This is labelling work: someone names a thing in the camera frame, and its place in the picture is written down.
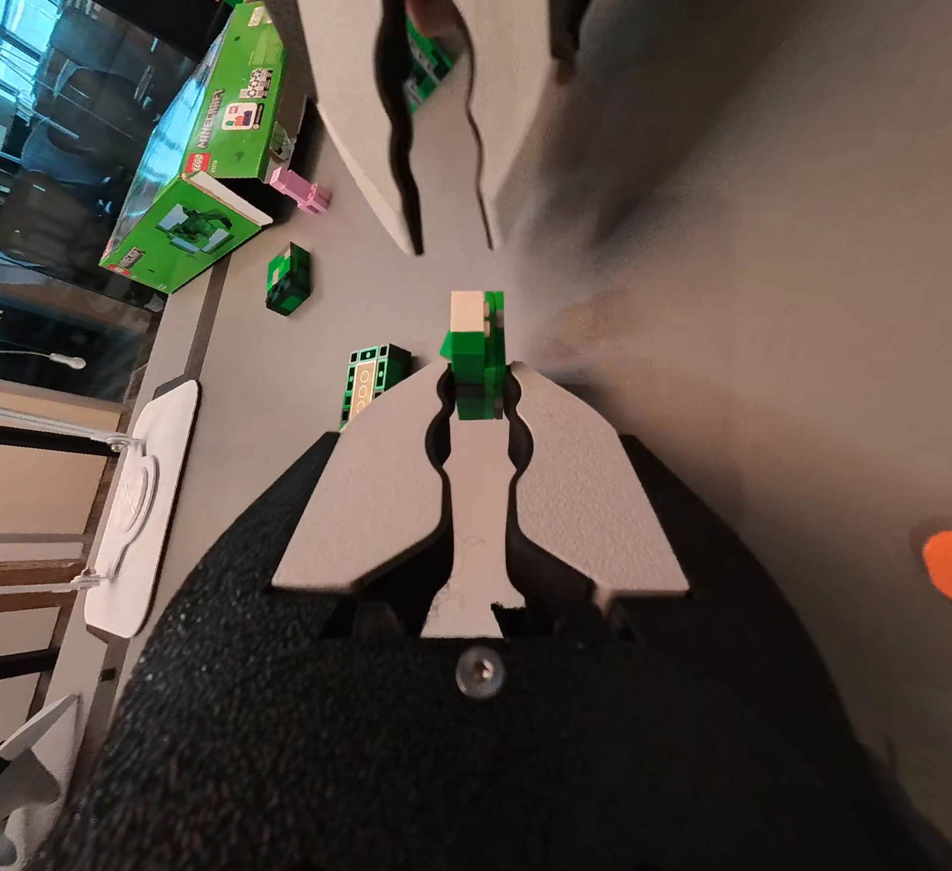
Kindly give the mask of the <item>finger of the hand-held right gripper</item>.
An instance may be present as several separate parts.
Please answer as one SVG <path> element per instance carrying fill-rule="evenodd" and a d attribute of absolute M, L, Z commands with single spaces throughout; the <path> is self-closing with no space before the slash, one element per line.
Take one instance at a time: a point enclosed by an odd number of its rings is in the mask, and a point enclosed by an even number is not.
<path fill-rule="evenodd" d="M 488 245 L 525 226 L 556 58 L 552 0 L 452 0 L 470 47 L 466 108 L 478 148 L 477 195 Z"/>
<path fill-rule="evenodd" d="M 391 239 L 424 252 L 411 171 L 404 82 L 411 50 L 404 0 L 296 0 L 317 107 L 351 177 Z"/>

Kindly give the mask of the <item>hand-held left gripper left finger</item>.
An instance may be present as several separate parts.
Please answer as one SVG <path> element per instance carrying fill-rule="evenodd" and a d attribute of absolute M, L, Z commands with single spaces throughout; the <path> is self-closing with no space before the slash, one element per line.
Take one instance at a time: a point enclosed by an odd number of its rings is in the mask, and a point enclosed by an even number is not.
<path fill-rule="evenodd" d="M 350 421 L 272 578 L 281 590 L 352 593 L 451 529 L 445 465 L 455 394 L 438 359 Z"/>

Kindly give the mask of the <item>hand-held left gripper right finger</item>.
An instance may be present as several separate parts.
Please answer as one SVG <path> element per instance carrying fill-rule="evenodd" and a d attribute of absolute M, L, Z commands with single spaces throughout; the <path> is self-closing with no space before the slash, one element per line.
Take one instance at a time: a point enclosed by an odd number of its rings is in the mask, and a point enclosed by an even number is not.
<path fill-rule="evenodd" d="M 510 432 L 520 423 L 530 457 L 515 480 L 515 524 L 557 566 L 588 581 L 588 598 L 682 596 L 673 548 L 617 430 L 580 398 L 522 362 Z"/>

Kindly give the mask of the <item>small green brick assembly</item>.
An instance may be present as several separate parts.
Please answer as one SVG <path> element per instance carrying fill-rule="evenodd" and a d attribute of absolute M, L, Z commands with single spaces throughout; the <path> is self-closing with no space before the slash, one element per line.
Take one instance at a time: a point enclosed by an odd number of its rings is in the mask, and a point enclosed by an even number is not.
<path fill-rule="evenodd" d="M 451 367 L 459 420 L 502 419 L 507 371 L 505 294 L 454 291 L 440 355 Z"/>

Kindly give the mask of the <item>green building set box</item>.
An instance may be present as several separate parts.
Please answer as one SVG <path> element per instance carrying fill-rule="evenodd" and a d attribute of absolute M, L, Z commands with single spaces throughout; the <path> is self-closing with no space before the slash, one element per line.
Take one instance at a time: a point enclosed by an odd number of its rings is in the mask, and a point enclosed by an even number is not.
<path fill-rule="evenodd" d="M 151 134 L 100 268 L 171 294 L 268 227 L 305 104 L 265 4 L 233 8 Z"/>

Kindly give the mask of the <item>tall green blocky brick figure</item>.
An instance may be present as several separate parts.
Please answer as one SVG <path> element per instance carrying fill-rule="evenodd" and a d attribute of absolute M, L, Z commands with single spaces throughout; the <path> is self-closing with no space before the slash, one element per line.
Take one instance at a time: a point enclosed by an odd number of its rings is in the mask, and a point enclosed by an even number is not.
<path fill-rule="evenodd" d="M 454 60 L 438 39 L 419 32 L 408 16 L 406 28 L 411 69 L 403 90 L 411 113 L 415 114 L 451 72 Z"/>

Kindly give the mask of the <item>pink brick pig figure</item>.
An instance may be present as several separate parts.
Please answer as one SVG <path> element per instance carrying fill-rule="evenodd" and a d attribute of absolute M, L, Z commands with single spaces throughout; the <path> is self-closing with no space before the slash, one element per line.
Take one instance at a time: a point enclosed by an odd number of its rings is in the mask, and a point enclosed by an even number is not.
<path fill-rule="evenodd" d="M 317 184 L 285 167 L 276 168 L 268 178 L 270 187 L 292 199 L 299 211 L 317 215 L 328 210 L 331 194 Z"/>

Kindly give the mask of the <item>orange brick separator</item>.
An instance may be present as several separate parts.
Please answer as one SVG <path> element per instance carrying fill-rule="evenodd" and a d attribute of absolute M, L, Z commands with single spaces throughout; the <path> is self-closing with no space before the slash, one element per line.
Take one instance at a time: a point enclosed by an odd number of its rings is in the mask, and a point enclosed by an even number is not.
<path fill-rule="evenodd" d="M 952 531 L 930 535 L 922 544 L 922 561 L 934 589 L 947 600 L 952 598 Z"/>

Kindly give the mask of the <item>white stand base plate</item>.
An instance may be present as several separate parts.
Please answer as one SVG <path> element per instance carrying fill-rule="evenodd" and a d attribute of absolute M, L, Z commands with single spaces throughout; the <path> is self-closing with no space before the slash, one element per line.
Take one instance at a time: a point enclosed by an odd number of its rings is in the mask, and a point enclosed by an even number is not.
<path fill-rule="evenodd" d="M 200 404 L 196 379 L 180 377 L 156 390 L 131 433 L 73 425 L 2 409 L 2 444 L 83 455 L 115 454 L 113 499 L 91 566 L 63 580 L 23 581 L 28 566 L 2 569 L 4 598 L 63 598 L 84 591 L 87 627 L 120 639 L 142 630 L 164 555 L 184 463 Z"/>

